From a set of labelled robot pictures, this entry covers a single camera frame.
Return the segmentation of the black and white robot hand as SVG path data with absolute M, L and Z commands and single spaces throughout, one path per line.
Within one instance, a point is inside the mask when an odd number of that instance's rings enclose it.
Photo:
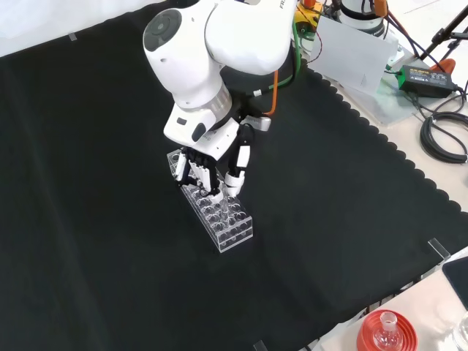
M 233 119 L 206 132 L 194 146 L 181 149 L 176 183 L 199 186 L 212 203 L 220 203 L 225 195 L 236 197 L 244 185 L 253 140 L 252 125 Z

